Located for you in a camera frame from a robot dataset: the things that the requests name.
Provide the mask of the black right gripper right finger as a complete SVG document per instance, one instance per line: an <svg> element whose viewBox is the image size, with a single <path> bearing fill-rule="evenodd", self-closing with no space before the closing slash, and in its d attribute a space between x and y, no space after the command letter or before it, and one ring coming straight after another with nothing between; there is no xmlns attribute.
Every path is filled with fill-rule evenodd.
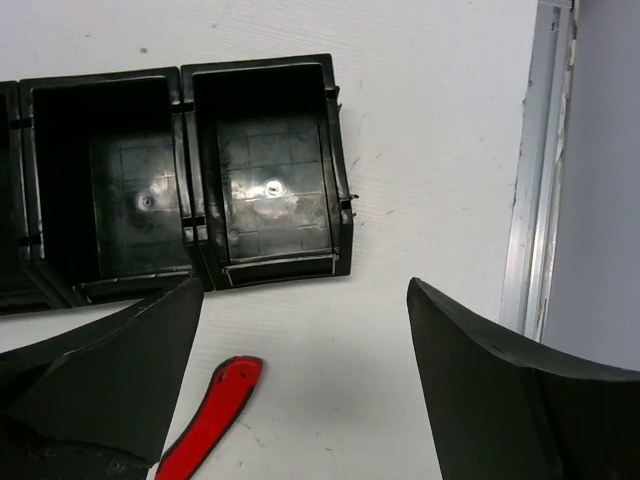
<svg viewBox="0 0 640 480"><path fill-rule="evenodd" d="M445 479L635 479L639 375L575 357L407 290L414 352Z"/></svg>

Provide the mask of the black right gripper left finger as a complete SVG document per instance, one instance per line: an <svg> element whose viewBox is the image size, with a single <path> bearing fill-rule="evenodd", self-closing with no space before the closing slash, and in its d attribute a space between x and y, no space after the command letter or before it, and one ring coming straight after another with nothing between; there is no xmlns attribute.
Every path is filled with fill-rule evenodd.
<svg viewBox="0 0 640 480"><path fill-rule="evenodd" d="M199 280L185 280L2 353L2 478L146 478L163 453L203 296Z"/></svg>

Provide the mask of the red folding knife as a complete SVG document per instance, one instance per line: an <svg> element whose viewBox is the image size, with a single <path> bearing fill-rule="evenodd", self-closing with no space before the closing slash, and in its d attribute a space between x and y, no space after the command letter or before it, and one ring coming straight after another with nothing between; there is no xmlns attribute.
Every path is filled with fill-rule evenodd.
<svg viewBox="0 0 640 480"><path fill-rule="evenodd" d="M242 413L258 385L264 361L231 357L218 365L187 427L165 451L155 479L191 479Z"/></svg>

